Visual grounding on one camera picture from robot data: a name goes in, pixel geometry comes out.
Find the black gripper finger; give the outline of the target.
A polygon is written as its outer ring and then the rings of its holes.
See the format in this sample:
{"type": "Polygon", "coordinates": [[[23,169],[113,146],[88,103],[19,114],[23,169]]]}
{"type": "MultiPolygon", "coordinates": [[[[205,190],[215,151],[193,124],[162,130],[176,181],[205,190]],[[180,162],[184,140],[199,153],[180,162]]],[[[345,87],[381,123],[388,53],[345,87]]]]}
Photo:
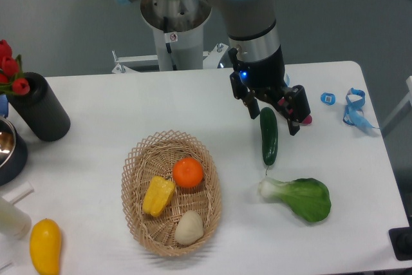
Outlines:
{"type": "Polygon", "coordinates": [[[260,114],[258,101],[253,96],[253,93],[242,83],[238,72],[234,71],[230,74],[230,84],[234,98],[243,102],[244,106],[248,109],[251,119],[258,117],[260,114]]]}
{"type": "Polygon", "coordinates": [[[302,85],[281,88],[281,97],[276,104],[277,111],[287,121],[289,134],[294,136],[311,114],[305,88],[302,85]]]}

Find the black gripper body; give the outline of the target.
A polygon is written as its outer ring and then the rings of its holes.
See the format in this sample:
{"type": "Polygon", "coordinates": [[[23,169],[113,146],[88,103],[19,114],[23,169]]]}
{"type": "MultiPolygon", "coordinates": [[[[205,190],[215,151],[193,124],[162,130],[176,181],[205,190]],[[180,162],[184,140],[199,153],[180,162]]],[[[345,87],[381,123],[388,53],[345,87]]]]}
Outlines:
{"type": "Polygon", "coordinates": [[[228,52],[233,70],[239,73],[242,83],[249,91],[256,92],[259,100],[277,109],[276,101],[281,97],[281,88],[286,87],[281,47],[270,57],[256,62],[241,61],[238,59],[239,54],[236,48],[231,48],[228,52]]]}

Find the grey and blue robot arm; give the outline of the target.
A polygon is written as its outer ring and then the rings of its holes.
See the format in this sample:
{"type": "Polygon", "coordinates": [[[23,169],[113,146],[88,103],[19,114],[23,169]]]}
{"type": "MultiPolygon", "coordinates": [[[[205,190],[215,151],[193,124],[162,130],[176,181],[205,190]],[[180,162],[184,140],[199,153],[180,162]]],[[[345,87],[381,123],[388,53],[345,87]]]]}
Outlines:
{"type": "Polygon", "coordinates": [[[252,118],[259,102],[273,106],[286,119],[291,135],[310,116],[303,86],[288,86],[273,0],[117,0],[138,1],[145,22],[152,28],[159,67],[193,68],[201,64],[201,30],[213,10],[218,10],[229,38],[233,67],[230,83],[252,118]]]}

